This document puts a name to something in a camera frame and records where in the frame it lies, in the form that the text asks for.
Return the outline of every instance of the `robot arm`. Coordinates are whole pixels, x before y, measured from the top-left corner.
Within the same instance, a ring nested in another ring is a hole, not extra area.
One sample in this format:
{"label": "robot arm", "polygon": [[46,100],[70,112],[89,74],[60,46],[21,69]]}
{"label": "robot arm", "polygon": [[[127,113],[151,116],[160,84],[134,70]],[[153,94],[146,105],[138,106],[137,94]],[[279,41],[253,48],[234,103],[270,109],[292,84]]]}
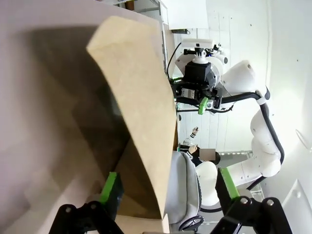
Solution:
{"label": "robot arm", "polygon": [[[218,111],[229,108],[236,101],[254,98],[260,106],[260,110],[251,122],[254,136],[253,157],[228,167],[235,185],[254,181],[248,187],[252,189],[265,177],[277,174],[284,160],[284,151],[270,121],[273,116],[267,104],[270,92],[265,84],[257,82],[249,61],[244,60],[224,73],[223,65],[227,59],[224,59],[222,53],[224,50],[216,46],[214,41],[189,39],[181,44],[184,47],[193,47],[195,51],[184,50],[184,54],[175,62],[184,75],[181,83],[173,86],[174,96],[178,102],[199,107],[206,103],[205,110]],[[201,92],[202,87],[206,87],[204,93]]]}
{"label": "robot arm", "polygon": [[[255,73],[248,61],[242,61],[231,68],[222,76],[222,83],[231,96],[256,92],[259,95],[257,103],[260,107],[269,110],[266,102],[270,98],[270,92],[264,84],[256,82]],[[279,172],[282,162],[281,153],[284,154],[283,149],[279,150],[278,146],[281,147],[281,145],[275,137],[276,134],[271,133],[274,129],[269,129],[270,126],[267,126],[265,121],[266,118],[271,123],[272,116],[272,113],[264,116],[261,109],[254,115],[250,127],[253,134],[253,157],[228,167],[236,186],[261,177],[271,177]]]}

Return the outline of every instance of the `black cable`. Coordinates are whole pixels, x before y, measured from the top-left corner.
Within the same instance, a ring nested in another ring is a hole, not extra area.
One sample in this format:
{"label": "black cable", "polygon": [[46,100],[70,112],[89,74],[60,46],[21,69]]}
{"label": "black cable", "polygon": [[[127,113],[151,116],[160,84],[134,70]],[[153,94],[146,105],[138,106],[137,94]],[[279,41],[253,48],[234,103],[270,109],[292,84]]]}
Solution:
{"label": "black cable", "polygon": [[[225,111],[218,111],[218,110],[213,110],[213,109],[206,109],[205,111],[209,111],[209,112],[212,112],[212,113],[226,113],[226,112],[229,112],[233,109],[234,105],[231,106],[229,109],[225,110]],[[195,112],[195,111],[198,111],[198,109],[191,109],[191,110],[177,110],[176,112]]]}
{"label": "black cable", "polygon": [[204,213],[216,213],[216,212],[220,212],[222,211],[222,208],[216,208],[216,209],[204,209],[200,207],[200,211],[204,212]]}
{"label": "black cable", "polygon": [[170,78],[169,78],[169,65],[170,65],[170,62],[171,62],[172,58],[174,57],[174,55],[175,55],[175,53],[176,53],[176,50],[179,48],[180,45],[181,45],[181,42],[179,43],[179,45],[177,45],[177,47],[175,48],[175,50],[174,50],[174,52],[172,53],[171,58],[170,58],[170,60],[169,60],[169,63],[168,63],[168,66],[167,66],[167,77],[168,77],[168,79],[170,79]]}
{"label": "black cable", "polygon": [[[283,163],[283,161],[284,161],[284,157],[285,157],[285,152],[284,152],[284,149],[283,149],[281,143],[280,143],[279,140],[278,140],[277,134],[276,134],[276,132],[275,132],[273,126],[272,126],[272,123],[271,123],[271,121],[270,121],[270,118],[269,118],[269,110],[268,110],[267,104],[264,103],[264,104],[260,105],[260,109],[261,109],[261,112],[262,112],[264,121],[265,121],[265,123],[267,124],[268,129],[269,129],[269,131],[270,131],[270,133],[271,133],[271,135],[272,135],[273,141],[274,141],[275,145],[277,146],[278,150],[279,150],[280,153],[281,153],[280,162],[281,162],[281,165],[282,165],[282,163]],[[262,176],[262,177],[256,179],[251,185],[248,186],[247,189],[248,189],[248,190],[253,189],[257,184],[259,184],[259,183],[260,183],[261,181],[263,181],[264,179],[265,179],[264,176]]]}
{"label": "black cable", "polygon": [[249,98],[254,98],[256,100],[260,99],[261,96],[257,93],[249,92],[249,93],[243,93],[235,96],[230,96],[230,97],[224,97],[222,99],[222,104],[230,103],[230,102],[235,102],[235,101],[241,101]]}

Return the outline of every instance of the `white chair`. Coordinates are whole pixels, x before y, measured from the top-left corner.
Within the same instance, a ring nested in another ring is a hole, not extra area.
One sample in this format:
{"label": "white chair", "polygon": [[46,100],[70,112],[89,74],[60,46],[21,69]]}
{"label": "white chair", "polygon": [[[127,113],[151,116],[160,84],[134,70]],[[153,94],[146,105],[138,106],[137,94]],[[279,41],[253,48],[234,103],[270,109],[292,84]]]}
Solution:
{"label": "white chair", "polygon": [[201,204],[210,206],[219,201],[215,190],[216,166],[212,162],[200,166],[195,168],[184,152],[173,151],[165,206],[171,232],[178,231],[183,222],[197,216]]}

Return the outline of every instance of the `person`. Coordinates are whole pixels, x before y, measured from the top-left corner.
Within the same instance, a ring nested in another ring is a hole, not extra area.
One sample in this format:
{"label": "person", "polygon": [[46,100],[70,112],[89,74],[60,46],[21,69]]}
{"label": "person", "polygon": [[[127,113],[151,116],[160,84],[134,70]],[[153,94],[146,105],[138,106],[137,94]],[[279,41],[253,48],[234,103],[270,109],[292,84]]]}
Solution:
{"label": "person", "polygon": [[[199,158],[199,147],[195,144],[193,144],[193,140],[198,133],[199,129],[198,127],[193,128],[193,131],[191,135],[186,138],[182,145],[180,145],[180,151],[186,152],[186,154],[190,157],[193,164],[197,167],[199,164],[204,162],[203,160],[200,160]],[[215,160],[210,160],[210,162],[217,165],[221,160],[220,154],[218,152],[215,153]]]}

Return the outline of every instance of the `wall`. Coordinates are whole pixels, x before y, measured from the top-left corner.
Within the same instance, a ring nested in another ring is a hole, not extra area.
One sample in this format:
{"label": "wall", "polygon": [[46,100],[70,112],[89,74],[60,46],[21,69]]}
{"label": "wall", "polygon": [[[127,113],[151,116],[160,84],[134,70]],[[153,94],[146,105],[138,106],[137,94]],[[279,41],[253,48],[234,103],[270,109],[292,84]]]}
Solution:
{"label": "wall", "polygon": [[167,8],[170,29],[208,27],[206,0],[170,0]]}
{"label": "wall", "polygon": [[[209,29],[198,38],[214,39],[229,48],[226,69],[248,59],[257,78],[267,82],[271,59],[267,1],[207,0],[207,12]],[[216,148],[220,152],[250,150],[250,122],[258,109],[254,100],[244,100],[226,114],[183,113],[180,141],[198,126],[200,132],[195,143],[202,148]]]}
{"label": "wall", "polygon": [[141,14],[145,16],[151,17],[153,19],[158,20],[159,22],[162,22],[162,18],[160,16],[159,10],[141,12],[141,11],[145,11],[145,10],[156,8],[156,7],[158,6],[149,0],[136,0],[135,1],[136,12],[140,12]]}
{"label": "wall", "polygon": [[295,133],[298,129],[311,143],[311,8],[312,2],[306,0],[271,1],[270,89],[286,156],[281,171],[267,178],[262,188],[266,196],[275,196],[283,202],[293,233],[298,234],[312,232],[306,226],[312,221],[312,154]]}

